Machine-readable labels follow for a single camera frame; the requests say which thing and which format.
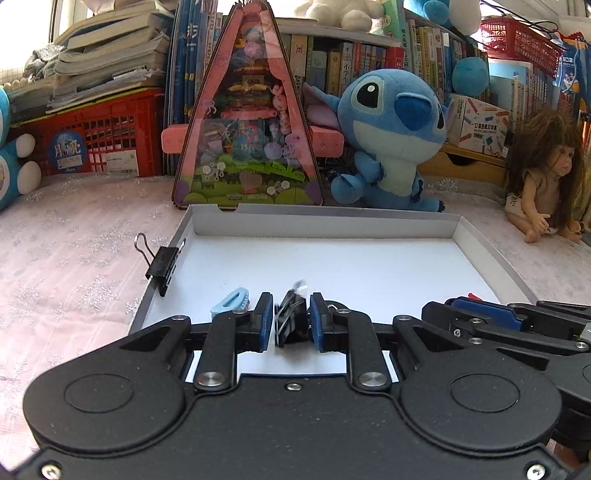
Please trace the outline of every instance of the doll hair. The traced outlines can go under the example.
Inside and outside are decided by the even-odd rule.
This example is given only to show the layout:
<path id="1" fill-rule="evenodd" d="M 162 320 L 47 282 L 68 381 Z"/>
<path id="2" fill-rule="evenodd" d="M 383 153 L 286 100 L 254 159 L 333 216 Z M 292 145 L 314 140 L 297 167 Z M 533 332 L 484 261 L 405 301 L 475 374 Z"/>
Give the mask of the doll hair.
<path id="1" fill-rule="evenodd" d="M 582 135 L 574 121 L 554 110 L 541 110 L 525 120 L 515 132 L 508 169 L 508 193 L 520 195 L 524 171 L 546 165 L 556 145 L 574 148 L 573 167 L 560 179 L 560 201 L 554 223 L 562 228 L 572 220 L 575 197 L 583 180 Z"/>

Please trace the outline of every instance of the blue toy ball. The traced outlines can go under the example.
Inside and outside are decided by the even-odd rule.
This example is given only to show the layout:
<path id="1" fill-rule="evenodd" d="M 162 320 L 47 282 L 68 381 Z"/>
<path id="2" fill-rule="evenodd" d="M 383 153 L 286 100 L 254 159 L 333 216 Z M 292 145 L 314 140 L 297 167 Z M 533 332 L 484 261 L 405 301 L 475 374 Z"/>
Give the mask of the blue toy ball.
<path id="1" fill-rule="evenodd" d="M 462 59 L 453 69 L 453 90 L 460 95 L 477 97 L 485 91 L 488 83 L 488 68 L 480 57 Z"/>

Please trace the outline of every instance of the red plastic basket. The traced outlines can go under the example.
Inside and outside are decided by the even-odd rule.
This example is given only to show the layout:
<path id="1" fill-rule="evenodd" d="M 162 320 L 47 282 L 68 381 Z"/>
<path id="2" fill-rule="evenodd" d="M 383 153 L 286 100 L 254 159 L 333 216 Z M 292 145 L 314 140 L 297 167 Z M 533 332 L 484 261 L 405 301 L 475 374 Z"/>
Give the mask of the red plastic basket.
<path id="1" fill-rule="evenodd" d="M 9 138 L 35 137 L 29 159 L 46 176 L 91 171 L 162 175 L 163 110 L 162 89 L 135 90 L 22 124 L 10 130 Z"/>
<path id="2" fill-rule="evenodd" d="M 482 42 L 490 58 L 529 61 L 552 78 L 562 50 L 527 25 L 510 17 L 482 20 Z"/>

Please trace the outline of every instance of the label sticker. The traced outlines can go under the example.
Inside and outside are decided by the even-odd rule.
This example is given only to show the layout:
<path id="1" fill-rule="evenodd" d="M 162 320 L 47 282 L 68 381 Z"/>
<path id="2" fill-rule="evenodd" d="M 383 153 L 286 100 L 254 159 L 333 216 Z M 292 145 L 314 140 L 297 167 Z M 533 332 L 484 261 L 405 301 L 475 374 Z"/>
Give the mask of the label sticker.
<path id="1" fill-rule="evenodd" d="M 51 140 L 47 157 L 59 173 L 80 171 L 88 159 L 84 139 L 77 132 L 61 132 Z"/>
<path id="2" fill-rule="evenodd" d="M 135 150 L 105 153 L 109 174 L 125 174 L 139 177 L 138 158 Z"/>

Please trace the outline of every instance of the doll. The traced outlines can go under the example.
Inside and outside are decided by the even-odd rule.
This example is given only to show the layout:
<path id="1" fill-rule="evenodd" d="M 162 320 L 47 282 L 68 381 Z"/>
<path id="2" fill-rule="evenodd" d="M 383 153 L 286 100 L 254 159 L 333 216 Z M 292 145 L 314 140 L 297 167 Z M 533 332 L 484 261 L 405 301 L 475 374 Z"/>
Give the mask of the doll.
<path id="1" fill-rule="evenodd" d="M 581 135 L 571 119 L 543 110 L 525 121 L 515 134 L 508 171 L 505 213 L 525 243 L 545 233 L 580 242 L 572 211 L 583 160 Z"/>

